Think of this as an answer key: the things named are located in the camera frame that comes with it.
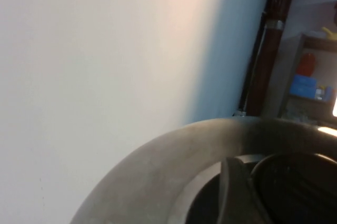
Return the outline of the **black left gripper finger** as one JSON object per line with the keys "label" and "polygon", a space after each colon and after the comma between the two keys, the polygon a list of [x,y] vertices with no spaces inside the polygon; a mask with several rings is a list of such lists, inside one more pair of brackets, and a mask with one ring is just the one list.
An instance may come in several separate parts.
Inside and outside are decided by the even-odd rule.
{"label": "black left gripper finger", "polygon": [[244,163],[228,158],[221,163],[218,223],[256,223],[256,211]]}

